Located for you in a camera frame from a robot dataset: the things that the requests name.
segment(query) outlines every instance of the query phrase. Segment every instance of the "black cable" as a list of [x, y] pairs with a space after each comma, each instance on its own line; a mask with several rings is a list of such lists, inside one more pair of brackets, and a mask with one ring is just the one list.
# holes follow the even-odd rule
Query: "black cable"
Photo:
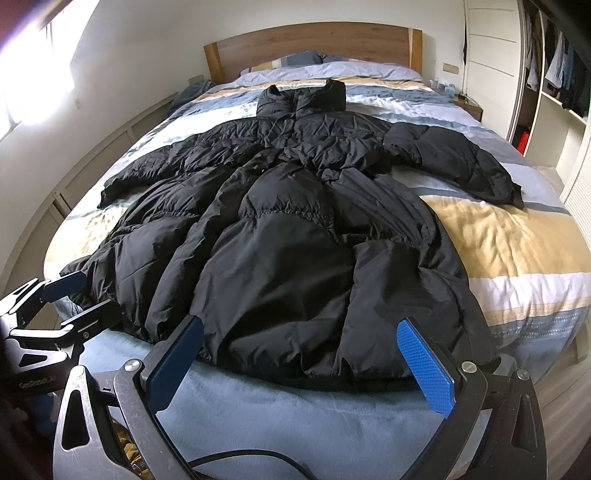
[[293, 468], [299, 471], [307, 480], [318, 480], [312, 472], [310, 472], [306, 467], [300, 465], [295, 460], [292, 460], [286, 455], [282, 453], [273, 452], [272, 450], [230, 450], [228, 452], [220, 452], [214, 453], [212, 455], [207, 455], [205, 457], [197, 458], [195, 460], [191, 460], [189, 462], [189, 467], [195, 468], [199, 465], [203, 465], [204, 463], [215, 462], [216, 460], [221, 460], [223, 458], [231, 458], [231, 457], [238, 457], [242, 455], [263, 455], [267, 457], [274, 457], [278, 458], [279, 460], [283, 460], [286, 463], [289, 463]]

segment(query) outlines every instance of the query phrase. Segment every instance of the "jacket sleeve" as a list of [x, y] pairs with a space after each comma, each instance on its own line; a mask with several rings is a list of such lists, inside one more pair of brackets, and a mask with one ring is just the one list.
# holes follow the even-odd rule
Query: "jacket sleeve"
[[154, 150], [109, 178], [100, 193], [98, 208], [105, 208], [134, 188], [174, 177], [180, 171], [186, 153], [194, 145], [196, 137], [197, 135]]
[[521, 186], [493, 155], [442, 127], [399, 122], [384, 136], [395, 162], [419, 168], [494, 205], [523, 208]]

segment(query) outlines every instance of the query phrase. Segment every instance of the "wardrobe door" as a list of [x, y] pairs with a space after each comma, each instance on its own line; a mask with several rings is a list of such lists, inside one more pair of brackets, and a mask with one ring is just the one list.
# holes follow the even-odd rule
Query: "wardrobe door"
[[511, 139], [522, 83], [521, 0], [466, 0], [467, 95], [484, 110], [482, 123]]

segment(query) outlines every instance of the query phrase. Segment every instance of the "screw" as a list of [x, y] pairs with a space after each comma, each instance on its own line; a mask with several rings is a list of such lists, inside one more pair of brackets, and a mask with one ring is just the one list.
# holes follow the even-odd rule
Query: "screw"
[[462, 370], [467, 374], [474, 374], [477, 368], [472, 362], [464, 362], [462, 363]]
[[125, 363], [125, 371], [126, 372], [135, 372], [139, 368], [139, 360], [133, 359], [128, 360]]
[[76, 365], [70, 373], [73, 377], [81, 377], [84, 375], [84, 367], [82, 365]]
[[522, 368], [520, 368], [517, 371], [517, 377], [520, 380], [529, 380], [530, 379], [530, 374], [529, 374], [529, 372], [527, 370], [523, 370]]

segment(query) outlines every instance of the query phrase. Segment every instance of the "blue gripper pad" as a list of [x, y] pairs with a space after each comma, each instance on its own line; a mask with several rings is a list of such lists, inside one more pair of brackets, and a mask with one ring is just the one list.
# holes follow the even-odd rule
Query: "blue gripper pad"
[[398, 324], [396, 339], [398, 349], [413, 372], [429, 406], [447, 418], [456, 402], [453, 380], [407, 319]]

